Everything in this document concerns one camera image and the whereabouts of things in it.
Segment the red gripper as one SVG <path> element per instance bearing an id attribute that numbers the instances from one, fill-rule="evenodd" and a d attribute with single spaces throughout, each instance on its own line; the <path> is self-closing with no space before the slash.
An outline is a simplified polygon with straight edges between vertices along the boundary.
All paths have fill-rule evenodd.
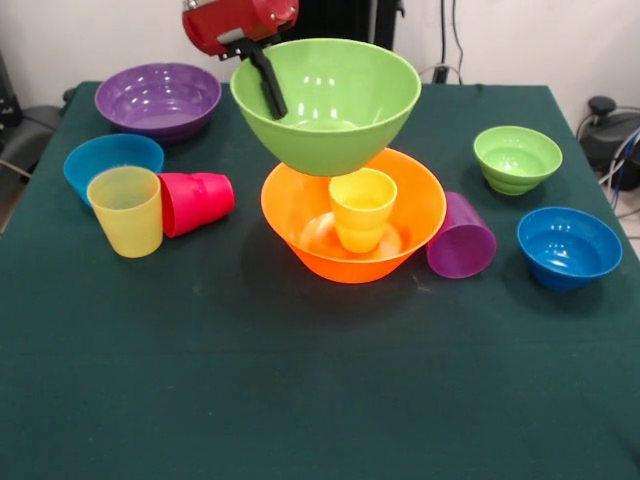
<path id="1" fill-rule="evenodd" d="M 298 0 L 184 1 L 182 25 L 190 42 L 209 56 L 232 57 L 231 44 L 248 39 L 265 44 L 293 27 L 299 15 Z M 269 58 L 257 44 L 249 59 L 261 77 L 261 88 L 273 119 L 283 119 L 288 108 Z"/>

